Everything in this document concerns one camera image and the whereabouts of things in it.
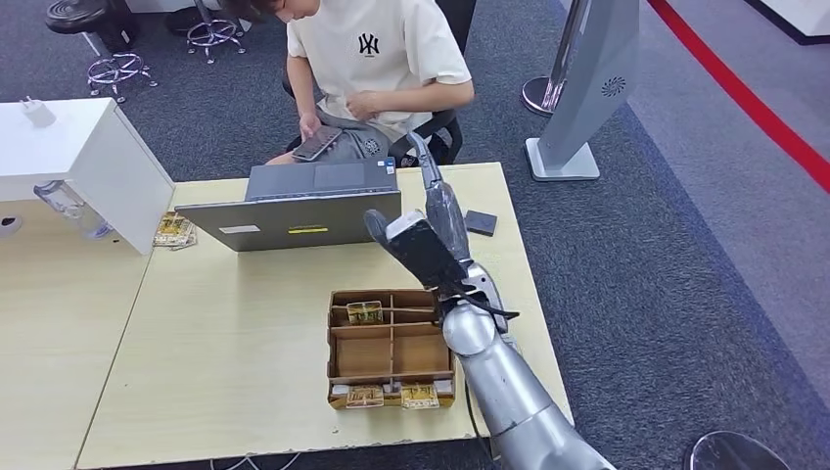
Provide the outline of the person's left hand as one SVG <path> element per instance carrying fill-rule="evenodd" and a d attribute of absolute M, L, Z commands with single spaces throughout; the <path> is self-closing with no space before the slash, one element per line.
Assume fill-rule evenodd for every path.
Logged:
<path fill-rule="evenodd" d="M 368 121 L 383 111 L 382 95 L 375 91 L 360 91 L 346 97 L 346 109 L 359 121 Z"/>

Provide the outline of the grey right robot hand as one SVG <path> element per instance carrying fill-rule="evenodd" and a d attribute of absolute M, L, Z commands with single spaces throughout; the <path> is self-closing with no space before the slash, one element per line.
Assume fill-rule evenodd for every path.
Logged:
<path fill-rule="evenodd" d="M 425 189 L 425 208 L 388 221 L 377 210 L 364 214 L 372 239 L 398 260 L 428 265 L 473 263 L 464 217 L 453 188 L 442 177 L 424 137 L 409 132 L 406 140 L 418 159 Z"/>

